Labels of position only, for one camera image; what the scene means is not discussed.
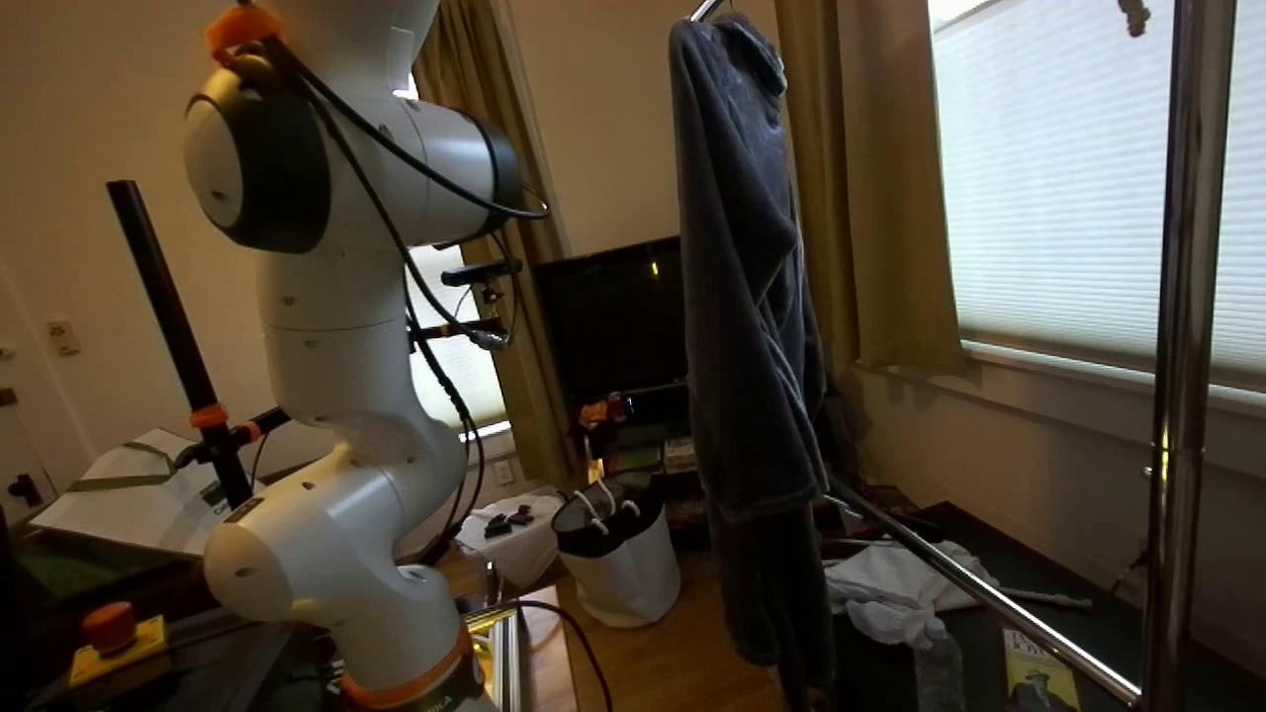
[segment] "black monitor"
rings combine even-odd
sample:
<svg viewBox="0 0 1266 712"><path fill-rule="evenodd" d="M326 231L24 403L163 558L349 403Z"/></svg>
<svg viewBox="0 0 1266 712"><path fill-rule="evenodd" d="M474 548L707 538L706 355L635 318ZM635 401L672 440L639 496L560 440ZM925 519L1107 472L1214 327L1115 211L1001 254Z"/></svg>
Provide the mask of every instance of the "black monitor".
<svg viewBox="0 0 1266 712"><path fill-rule="evenodd" d="M552 260L537 291L570 409L684 382L681 236Z"/></svg>

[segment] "beige curtain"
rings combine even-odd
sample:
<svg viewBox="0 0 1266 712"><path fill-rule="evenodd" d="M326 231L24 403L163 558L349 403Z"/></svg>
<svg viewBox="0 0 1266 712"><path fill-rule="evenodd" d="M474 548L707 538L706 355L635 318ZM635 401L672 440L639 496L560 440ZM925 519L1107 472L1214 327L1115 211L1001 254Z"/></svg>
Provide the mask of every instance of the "beige curtain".
<svg viewBox="0 0 1266 712"><path fill-rule="evenodd" d="M850 369L959 370L925 0L776 0L812 297Z"/></svg>
<svg viewBox="0 0 1266 712"><path fill-rule="evenodd" d="M445 0L416 76L425 93L440 108L504 130L514 141L524 184L544 190L537 153L514 93L492 0ZM531 275L531 265L560 257L560 231L552 216L506 221L506 245L524 260L517 287L506 287L506 297L499 306L482 306L482 314L499 314L514 327L511 348L495 351L514 452L527 478L579 481L583 467L570 446L570 415L560 395L553 355ZM465 257L482 265L499 260L499 250L482 236L465 245Z"/></svg>

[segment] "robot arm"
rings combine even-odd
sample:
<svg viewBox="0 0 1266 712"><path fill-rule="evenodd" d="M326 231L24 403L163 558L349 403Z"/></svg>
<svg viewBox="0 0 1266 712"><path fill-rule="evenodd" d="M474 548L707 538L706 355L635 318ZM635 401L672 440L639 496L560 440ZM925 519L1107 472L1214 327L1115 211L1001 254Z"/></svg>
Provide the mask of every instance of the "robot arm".
<svg viewBox="0 0 1266 712"><path fill-rule="evenodd" d="M400 257L499 221L514 161L471 120L400 99L440 0L259 4L213 29L225 67L186 112L186 169L206 216L267 250L279 401L338 446L209 538L206 581L242 616L330 627L345 691L396 707L450 691L471 653L446 581L391 558L465 478L454 432L411 395Z"/></svg>

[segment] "hanging jacket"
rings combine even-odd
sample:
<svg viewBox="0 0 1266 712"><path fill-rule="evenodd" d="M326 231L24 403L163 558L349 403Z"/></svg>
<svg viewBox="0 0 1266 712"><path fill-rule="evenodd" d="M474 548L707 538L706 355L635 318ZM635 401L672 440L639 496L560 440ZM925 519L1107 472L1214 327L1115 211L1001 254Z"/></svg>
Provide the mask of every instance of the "hanging jacket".
<svg viewBox="0 0 1266 712"><path fill-rule="evenodd" d="M670 37L684 348L696 467L725 622L740 658L830 680L830 614L812 527L822 401L787 138L785 62L735 10Z"/></svg>

